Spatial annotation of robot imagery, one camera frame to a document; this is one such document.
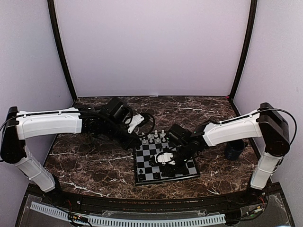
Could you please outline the black bishop piece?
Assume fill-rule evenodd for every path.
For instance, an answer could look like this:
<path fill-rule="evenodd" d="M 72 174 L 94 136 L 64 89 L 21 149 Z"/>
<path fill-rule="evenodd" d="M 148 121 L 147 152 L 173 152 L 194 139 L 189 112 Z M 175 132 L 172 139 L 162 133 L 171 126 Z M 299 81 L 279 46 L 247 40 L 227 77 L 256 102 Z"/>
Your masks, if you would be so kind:
<path fill-rule="evenodd" d="M 160 177 L 159 173 L 154 174 L 154 179 L 158 179 Z"/>

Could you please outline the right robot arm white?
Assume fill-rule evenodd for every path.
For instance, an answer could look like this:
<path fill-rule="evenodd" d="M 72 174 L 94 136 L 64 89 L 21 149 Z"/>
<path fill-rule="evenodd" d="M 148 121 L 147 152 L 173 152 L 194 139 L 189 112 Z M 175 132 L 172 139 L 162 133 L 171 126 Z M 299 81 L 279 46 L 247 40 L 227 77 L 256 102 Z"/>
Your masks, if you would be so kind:
<path fill-rule="evenodd" d="M 242 139 L 262 142 L 263 147 L 258 148 L 258 165 L 250 180 L 251 187 L 241 198 L 244 204 L 252 205 L 259 199 L 259 190 L 265 188 L 293 142 L 289 136 L 289 124 L 281 113 L 287 111 L 264 102 L 250 113 L 219 122 L 208 120 L 197 125 L 193 131 L 174 124 L 166 133 L 166 140 L 176 150 L 164 148 L 155 161 L 178 171 L 195 153 L 206 147 Z"/>

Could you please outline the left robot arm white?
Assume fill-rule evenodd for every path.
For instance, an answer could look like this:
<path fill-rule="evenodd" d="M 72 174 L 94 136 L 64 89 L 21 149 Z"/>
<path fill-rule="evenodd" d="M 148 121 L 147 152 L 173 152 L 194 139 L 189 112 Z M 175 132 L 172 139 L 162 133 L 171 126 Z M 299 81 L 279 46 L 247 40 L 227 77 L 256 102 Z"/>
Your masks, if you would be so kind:
<path fill-rule="evenodd" d="M 144 121 L 121 99 L 115 97 L 105 105 L 76 107 L 41 112 L 19 111 L 11 107 L 1 126 L 1 160 L 16 166 L 29 180 L 48 193 L 56 206 L 63 206 L 67 196 L 61 192 L 55 176 L 49 173 L 26 146 L 29 138 L 55 134 L 106 135 L 118 141 L 123 149 L 136 145 L 139 136 L 134 129 Z"/>

